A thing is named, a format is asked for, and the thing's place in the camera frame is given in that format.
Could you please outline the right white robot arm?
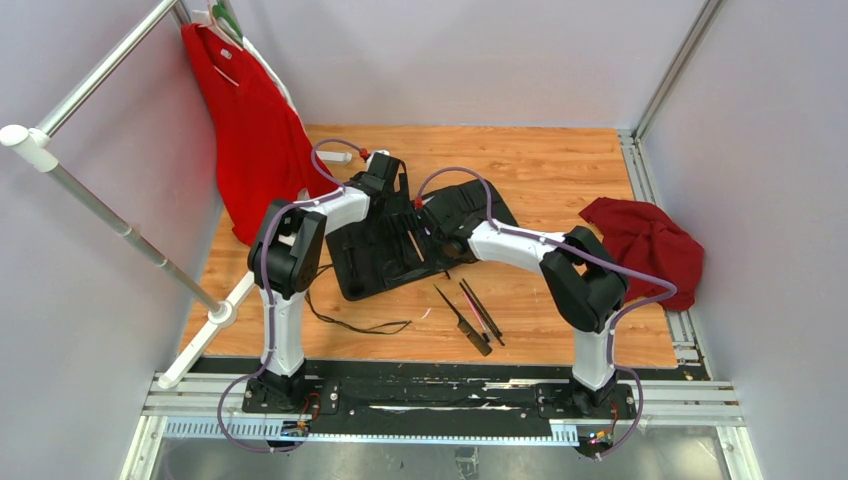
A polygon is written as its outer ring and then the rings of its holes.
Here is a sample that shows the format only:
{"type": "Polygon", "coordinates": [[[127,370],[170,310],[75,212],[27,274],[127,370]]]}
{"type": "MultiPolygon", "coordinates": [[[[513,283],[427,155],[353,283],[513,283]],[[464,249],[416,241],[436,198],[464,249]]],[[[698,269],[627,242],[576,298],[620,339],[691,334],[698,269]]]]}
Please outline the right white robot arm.
{"type": "Polygon", "coordinates": [[[615,377],[608,359],[609,319],[623,304],[626,277],[545,243],[545,235],[522,228],[502,200],[493,206],[495,226],[488,223],[483,199],[432,195],[414,205],[444,261],[499,262],[544,278],[558,312],[575,331],[572,404],[588,417],[608,408],[615,377]]]}

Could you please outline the black angled brush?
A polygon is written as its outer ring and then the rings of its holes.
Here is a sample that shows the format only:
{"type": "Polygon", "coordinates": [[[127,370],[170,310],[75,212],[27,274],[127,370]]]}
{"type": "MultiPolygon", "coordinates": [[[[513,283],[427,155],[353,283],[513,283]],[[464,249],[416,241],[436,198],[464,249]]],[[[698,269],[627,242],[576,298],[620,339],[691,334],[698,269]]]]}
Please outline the black angled brush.
{"type": "Polygon", "coordinates": [[[499,345],[504,346],[504,345],[505,345],[505,342],[503,341],[503,333],[502,333],[502,331],[501,331],[501,330],[500,330],[500,328],[496,325],[496,323],[494,322],[493,317],[490,315],[490,313],[489,313],[489,312],[488,312],[488,310],[485,308],[485,306],[483,305],[483,303],[481,302],[481,300],[479,299],[479,297],[478,297],[478,296],[476,295],[476,293],[473,291],[473,289],[471,288],[471,286],[470,286],[470,284],[468,283],[468,281],[467,281],[465,278],[461,278],[461,279],[460,279],[460,281],[459,281],[459,286],[460,286],[460,288],[461,288],[461,290],[462,290],[462,292],[463,292],[463,293],[464,293],[464,292],[466,292],[466,293],[468,293],[468,294],[469,294],[469,296],[471,297],[471,299],[472,299],[472,301],[474,302],[475,306],[477,307],[478,311],[480,312],[480,314],[481,314],[481,316],[482,316],[483,320],[484,320],[484,321],[485,321],[485,323],[487,324],[488,329],[489,329],[489,335],[490,335],[491,341],[492,341],[492,340],[495,340],[495,341],[496,341],[499,345]]]}

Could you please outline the black makeup brush roll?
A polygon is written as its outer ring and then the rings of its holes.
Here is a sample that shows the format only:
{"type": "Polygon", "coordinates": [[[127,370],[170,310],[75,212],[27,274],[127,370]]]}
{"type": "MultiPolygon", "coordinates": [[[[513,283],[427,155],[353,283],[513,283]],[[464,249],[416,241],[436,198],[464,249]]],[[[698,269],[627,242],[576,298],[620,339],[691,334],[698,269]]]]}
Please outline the black makeup brush roll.
{"type": "MultiPolygon", "coordinates": [[[[427,198],[462,198],[484,203],[481,223],[486,217],[486,194],[478,180],[448,186],[428,192],[427,198]]],[[[409,212],[401,216],[365,219],[346,225],[326,235],[327,247],[335,268],[336,279],[343,297],[358,301],[399,288],[408,283],[448,271],[456,266],[473,262],[455,262],[443,257],[425,229],[419,209],[409,197],[409,212]],[[425,251],[427,262],[418,260],[407,235],[412,231],[425,251]],[[356,246],[356,262],[365,290],[354,297],[348,290],[349,270],[345,246],[356,246]]]]}

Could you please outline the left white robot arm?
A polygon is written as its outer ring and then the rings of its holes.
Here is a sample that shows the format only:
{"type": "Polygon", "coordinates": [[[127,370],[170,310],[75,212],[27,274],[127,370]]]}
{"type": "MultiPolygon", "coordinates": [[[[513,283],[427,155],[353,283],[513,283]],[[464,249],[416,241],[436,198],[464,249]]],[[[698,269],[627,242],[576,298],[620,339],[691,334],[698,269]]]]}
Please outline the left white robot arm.
{"type": "Polygon", "coordinates": [[[302,346],[303,305],[317,277],[325,236],[364,221],[381,194],[394,184],[408,189],[406,166],[385,150],[367,156],[367,169],[315,199],[275,200],[268,207],[248,256],[260,289],[265,349],[256,384],[283,413],[298,411],[306,400],[302,346]]]}

